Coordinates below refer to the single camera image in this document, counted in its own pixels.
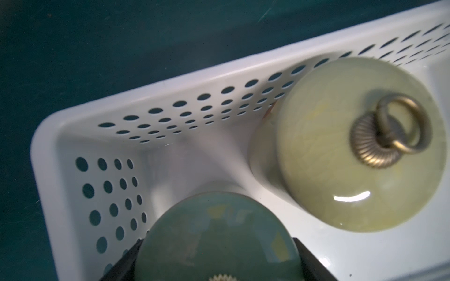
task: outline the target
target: metal ring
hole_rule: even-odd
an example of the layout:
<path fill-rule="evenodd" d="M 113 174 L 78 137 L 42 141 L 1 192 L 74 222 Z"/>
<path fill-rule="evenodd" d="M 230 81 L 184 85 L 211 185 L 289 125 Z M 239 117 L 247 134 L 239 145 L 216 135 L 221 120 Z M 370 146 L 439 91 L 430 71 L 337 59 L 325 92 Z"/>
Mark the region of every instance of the metal ring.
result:
<path fill-rule="evenodd" d="M 388 104 L 399 102 L 405 105 L 417 119 L 420 128 L 420 138 L 416 145 L 412 146 L 401 140 L 401 136 L 391 127 L 389 122 Z M 377 105 L 377 124 L 384 137 L 391 145 L 403 153 L 415 154 L 428 147 L 432 138 L 430 119 L 425 109 L 418 101 L 404 94 L 389 94 L 380 99 Z"/>
<path fill-rule="evenodd" d="M 403 127 L 394 117 L 390 122 L 403 140 L 406 140 Z M 394 147 L 384 147 L 378 142 L 378 127 L 375 112 L 368 112 L 356 119 L 350 131 L 350 145 L 353 153 L 369 167 L 382 169 L 394 165 L 403 153 Z"/>

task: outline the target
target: perforated basket wall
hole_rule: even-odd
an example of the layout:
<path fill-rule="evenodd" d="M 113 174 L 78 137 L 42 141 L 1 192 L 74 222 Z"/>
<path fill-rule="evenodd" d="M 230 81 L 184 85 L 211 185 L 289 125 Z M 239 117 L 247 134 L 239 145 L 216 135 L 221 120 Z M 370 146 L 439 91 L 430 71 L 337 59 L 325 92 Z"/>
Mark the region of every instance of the perforated basket wall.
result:
<path fill-rule="evenodd" d="M 450 230 L 439 228 L 450 222 L 436 215 L 449 211 L 443 202 L 397 230 L 349 233 L 286 204 L 246 166 L 248 138 L 269 106 L 307 72 L 344 57 L 415 73 L 447 120 L 448 88 L 429 75 L 450 70 L 449 44 L 450 2 L 441 1 L 49 116 L 31 157 L 60 280 L 100 279 L 164 211 L 218 179 L 269 207 L 340 280 L 386 280 L 450 260 Z M 427 230 L 417 229 L 422 220 Z"/>

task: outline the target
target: basket hole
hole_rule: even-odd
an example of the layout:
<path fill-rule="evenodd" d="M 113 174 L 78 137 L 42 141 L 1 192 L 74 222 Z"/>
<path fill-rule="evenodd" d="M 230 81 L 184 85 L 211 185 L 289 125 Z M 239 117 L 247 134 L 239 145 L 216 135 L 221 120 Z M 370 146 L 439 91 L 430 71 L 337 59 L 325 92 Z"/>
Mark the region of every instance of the basket hole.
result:
<path fill-rule="evenodd" d="M 92 198 L 94 197 L 94 188 L 92 187 L 92 185 L 86 183 L 85 185 L 83 185 L 83 195 L 86 198 Z"/>
<path fill-rule="evenodd" d="M 440 54 L 440 53 L 444 52 L 445 50 L 442 50 L 442 51 L 440 51 L 440 52 L 437 52 L 435 55 Z"/>
<path fill-rule="evenodd" d="M 177 101 L 177 102 L 173 103 L 173 106 L 174 107 L 182 107 L 182 106 L 185 106 L 186 104 L 187 104 L 186 101 Z"/>
<path fill-rule="evenodd" d="M 420 30 L 418 30 L 418 31 L 416 31 L 416 32 L 414 32 L 414 33 L 409 34 L 406 38 L 404 38 L 404 39 L 402 40 L 402 42 L 408 40 L 408 39 L 411 38 L 411 37 L 416 36 L 416 34 L 419 33 L 419 32 L 420 32 Z"/>
<path fill-rule="evenodd" d="M 246 94 L 242 97 L 242 99 L 249 99 L 252 97 L 252 95 L 253 95 L 252 93 Z"/>
<path fill-rule="evenodd" d="M 114 123 L 106 122 L 106 123 L 99 124 L 99 127 L 102 127 L 102 128 L 109 128 L 109 127 L 113 127 L 113 126 L 115 126 L 115 125 L 116 125 L 116 124 L 114 124 Z"/>
<path fill-rule="evenodd" d="M 172 120 L 172 119 L 170 119 L 170 118 L 161 118 L 161 119 L 159 119 L 159 122 L 160 122 L 160 123 L 167 123 L 167 122 L 169 122 L 170 120 Z"/>
<path fill-rule="evenodd" d="M 284 93 L 280 93 L 280 94 L 276 95 L 276 96 L 275 96 L 275 99 L 279 99 L 279 98 L 281 98 L 282 96 L 284 96 Z"/>
<path fill-rule="evenodd" d="M 318 66 L 320 66 L 320 65 L 322 65 L 322 64 L 324 64 L 324 63 L 326 63 L 328 60 L 329 60 L 329 58 L 324 58 L 324 59 L 321 60 L 320 62 L 316 63 L 316 64 L 314 65 L 314 68 L 316 68 L 316 67 L 318 67 Z"/>
<path fill-rule="evenodd" d="M 429 56 L 431 56 L 432 54 L 429 54 L 429 55 L 427 55 L 427 56 L 425 56 L 425 57 L 423 57 L 423 58 L 421 58 L 421 59 L 424 59 L 424 58 L 428 58 Z"/>
<path fill-rule="evenodd" d="M 372 49 L 375 46 L 375 44 L 372 44 L 370 46 L 365 47 L 362 51 L 360 51 L 360 53 L 358 55 L 362 55 L 365 52 L 369 51 L 370 49 Z"/>
<path fill-rule="evenodd" d="M 125 208 L 127 210 L 131 210 L 132 204 L 131 204 L 131 200 L 129 198 L 125 199 Z"/>
<path fill-rule="evenodd" d="M 340 56 L 340 58 L 348 57 L 348 56 L 350 56 L 350 54 L 351 54 L 351 51 L 350 51 L 350 52 L 346 52 L 345 54 L 343 54 L 342 56 Z"/>
<path fill-rule="evenodd" d="M 137 116 L 137 115 L 128 115 L 128 116 L 125 116 L 123 118 L 123 120 L 127 120 L 127 121 L 133 121 L 133 120 L 136 120 L 136 119 L 139 119 L 139 116 Z"/>
<path fill-rule="evenodd" d="M 426 35 L 426 34 L 428 34 L 428 33 L 430 33 L 430 32 L 433 32 L 434 30 L 438 29 L 441 25 L 443 25 L 443 23 L 438 24 L 438 25 L 436 25 L 435 27 L 433 27 L 432 29 L 430 29 L 429 31 L 423 33 L 422 36 L 424 36 L 424 35 Z"/>
<path fill-rule="evenodd" d="M 230 87 L 226 87 L 225 89 L 222 90 L 222 94 L 228 94 L 231 93 L 234 90 L 233 86 Z"/>
<path fill-rule="evenodd" d="M 138 228 L 138 222 L 135 219 L 131 219 L 130 221 L 131 230 L 136 230 Z"/>
<path fill-rule="evenodd" d="M 78 157 L 75 160 L 75 165 L 81 172 L 86 172 L 88 169 L 87 161 L 83 157 Z"/>
<path fill-rule="evenodd" d="M 247 83 L 245 84 L 245 88 L 252 87 L 252 86 L 256 85 L 256 83 L 258 83 L 258 79 L 250 80 L 249 82 L 247 82 Z"/>
<path fill-rule="evenodd" d="M 89 221 L 90 224 L 92 224 L 93 226 L 97 226 L 100 224 L 100 213 L 97 210 L 93 210 L 90 214 L 89 214 Z"/>
<path fill-rule="evenodd" d="M 108 273 L 108 272 L 111 270 L 112 267 L 113 267 L 113 265 L 110 264 L 110 263 L 108 263 L 108 264 L 105 266 L 105 269 L 103 270 L 103 275 L 106 275 L 106 273 Z"/>
<path fill-rule="evenodd" d="M 393 51 L 387 52 L 387 53 L 385 53 L 384 55 L 382 55 L 380 58 L 384 58 L 385 56 L 390 55 L 392 52 L 393 52 Z"/>
<path fill-rule="evenodd" d="M 415 61 L 415 60 L 417 60 L 417 59 L 415 58 L 415 59 L 413 59 L 412 61 L 409 61 L 409 62 L 407 62 L 407 63 L 405 63 L 405 64 L 411 63 L 411 62 L 413 62 L 413 61 Z"/>
<path fill-rule="evenodd" d="M 403 49 L 401 49 L 400 51 L 398 51 L 397 54 L 400 54 L 401 52 L 403 52 L 403 51 L 405 51 L 405 50 L 407 50 L 407 49 L 409 49 L 409 48 L 411 48 L 411 47 L 412 47 L 412 45 L 409 45 L 408 47 L 404 47 Z"/>
<path fill-rule="evenodd" d="M 103 189 L 105 190 L 106 193 L 111 193 L 113 191 L 113 185 L 111 184 L 110 181 L 105 181 L 103 183 Z"/>
<path fill-rule="evenodd" d="M 434 46 L 433 48 L 431 48 L 431 49 L 429 49 L 428 51 L 426 51 L 426 53 L 429 52 L 429 51 L 432 51 L 432 50 L 436 49 L 436 48 L 439 47 L 439 46 L 440 46 L 440 45 Z"/>
<path fill-rule="evenodd" d="M 394 43 L 395 40 L 397 40 L 397 39 L 398 39 L 398 37 L 393 38 L 393 39 L 390 39 L 388 42 L 386 42 L 386 43 L 384 43 L 383 45 L 381 45 L 380 49 L 386 47 L 387 45 L 390 45 L 390 44 Z"/>
<path fill-rule="evenodd" d="M 420 54 L 421 52 L 423 52 L 423 50 L 422 50 L 422 51 L 418 51 L 417 53 L 412 54 L 412 55 L 410 55 L 409 57 L 413 57 L 413 56 L 415 56 L 415 55 L 417 55 L 417 54 Z"/>
<path fill-rule="evenodd" d="M 117 240 L 121 241 L 124 236 L 125 236 L 125 231 L 123 231 L 123 228 L 121 226 L 116 228 L 116 238 L 117 238 Z"/>
<path fill-rule="evenodd" d="M 97 252 L 99 252 L 100 254 L 103 254 L 104 252 L 106 252 L 106 248 L 108 247 L 108 242 L 106 241 L 105 237 L 100 237 L 97 240 Z"/>
<path fill-rule="evenodd" d="M 148 112 L 149 112 L 150 114 L 158 114 L 158 113 L 161 113 L 161 112 L 162 112 L 162 108 L 155 107 L 155 108 L 150 109 Z"/>
<path fill-rule="evenodd" d="M 292 85 L 292 83 L 294 83 L 294 81 L 289 81 L 289 82 L 285 83 L 283 86 L 281 86 L 281 88 L 285 89 L 285 88 L 289 87 L 290 85 Z"/>
<path fill-rule="evenodd" d="M 126 164 L 127 164 L 128 168 L 130 168 L 130 169 L 134 168 L 134 164 L 133 164 L 133 161 L 131 161 L 131 159 L 128 159 L 126 161 Z"/>
<path fill-rule="evenodd" d="M 122 169 L 122 162 L 120 162 L 119 159 L 114 159 L 114 166 L 116 167 L 117 170 Z"/>
<path fill-rule="evenodd" d="M 232 99 L 227 99 L 226 101 L 222 102 L 222 105 L 227 105 L 229 103 L 231 103 L 233 100 Z"/>
<path fill-rule="evenodd" d="M 294 70 L 292 70 L 291 74 L 295 75 L 295 74 L 299 73 L 300 71 L 302 71 L 305 67 L 306 67 L 306 65 L 301 65 L 301 66 L 295 68 Z"/>
<path fill-rule="evenodd" d="M 267 94 L 270 91 L 272 91 L 273 89 L 274 89 L 273 87 L 269 87 L 269 88 L 265 89 L 264 91 L 262 91 L 262 94 Z"/>
<path fill-rule="evenodd" d="M 197 100 L 204 101 L 205 99 L 209 99 L 211 97 L 210 94 L 201 94 L 197 97 Z"/>
<path fill-rule="evenodd" d="M 121 178 L 119 180 L 119 185 L 123 190 L 125 190 L 126 189 L 126 180 L 124 178 Z"/>
<path fill-rule="evenodd" d="M 428 40 L 426 40 L 426 41 L 424 41 L 424 42 L 420 43 L 419 45 L 417 45 L 417 46 L 416 46 L 416 48 L 418 48 L 418 47 L 422 46 L 423 44 L 426 44 L 426 43 L 428 43 L 429 41 L 431 41 L 431 39 L 428 39 Z"/>
<path fill-rule="evenodd" d="M 403 57 L 401 57 L 401 58 L 398 58 L 398 59 L 396 59 L 395 61 L 393 61 L 393 62 L 398 62 L 399 60 L 401 60 L 402 58 L 405 58 L 406 56 L 403 56 Z"/>
<path fill-rule="evenodd" d="M 117 215 L 119 214 L 119 208 L 117 207 L 116 204 L 112 203 L 109 206 L 109 213 L 113 216 L 113 217 L 117 217 Z"/>
<path fill-rule="evenodd" d="M 281 76 L 281 72 L 277 72 L 275 74 L 272 74 L 272 76 L 269 77 L 269 81 L 273 81 Z"/>
<path fill-rule="evenodd" d="M 450 33 L 447 33 L 444 36 L 441 36 L 441 37 L 437 38 L 436 40 L 434 40 L 434 42 L 439 41 L 439 40 L 441 40 L 443 38 L 446 38 L 448 35 L 450 35 Z"/>

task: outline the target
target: dark teal surface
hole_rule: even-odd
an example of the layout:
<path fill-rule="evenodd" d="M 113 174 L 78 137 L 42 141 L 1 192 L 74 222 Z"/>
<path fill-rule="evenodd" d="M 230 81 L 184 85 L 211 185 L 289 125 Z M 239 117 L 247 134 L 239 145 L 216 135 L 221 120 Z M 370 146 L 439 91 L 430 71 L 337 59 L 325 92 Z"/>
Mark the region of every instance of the dark teal surface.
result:
<path fill-rule="evenodd" d="M 0 281 L 56 280 L 29 157 L 49 114 L 429 2 L 1 0 Z"/>

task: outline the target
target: brass ring pull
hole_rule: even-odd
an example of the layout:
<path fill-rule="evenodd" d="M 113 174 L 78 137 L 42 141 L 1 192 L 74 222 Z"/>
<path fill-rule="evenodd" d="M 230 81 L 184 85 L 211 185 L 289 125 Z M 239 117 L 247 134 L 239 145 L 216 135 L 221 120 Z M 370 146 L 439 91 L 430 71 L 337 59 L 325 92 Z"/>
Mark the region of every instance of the brass ring pull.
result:
<path fill-rule="evenodd" d="M 416 145 L 412 146 L 407 144 L 402 140 L 403 138 L 398 132 L 391 127 L 387 108 L 388 104 L 391 102 L 399 102 L 405 105 L 417 119 L 420 128 L 420 138 Z M 386 140 L 403 153 L 415 154 L 422 152 L 431 142 L 432 129 L 428 114 L 420 103 L 410 96 L 404 94 L 390 94 L 380 99 L 377 104 L 376 119 L 378 128 Z"/>

